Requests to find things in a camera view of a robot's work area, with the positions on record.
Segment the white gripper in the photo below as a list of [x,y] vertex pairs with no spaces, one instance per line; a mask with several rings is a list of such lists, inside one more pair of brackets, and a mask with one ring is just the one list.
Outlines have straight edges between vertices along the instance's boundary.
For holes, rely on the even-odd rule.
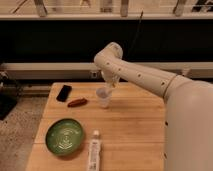
[[112,72],[106,71],[106,70],[102,70],[101,75],[102,75],[103,79],[105,80],[106,84],[111,88],[115,88],[116,84],[120,80],[120,77],[118,75],[116,75]]

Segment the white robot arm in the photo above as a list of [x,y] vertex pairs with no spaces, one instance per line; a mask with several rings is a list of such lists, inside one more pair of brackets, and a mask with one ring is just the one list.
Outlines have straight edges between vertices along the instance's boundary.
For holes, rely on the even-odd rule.
[[122,59],[111,42],[94,57],[104,80],[129,81],[165,104],[164,171],[213,171],[213,84]]

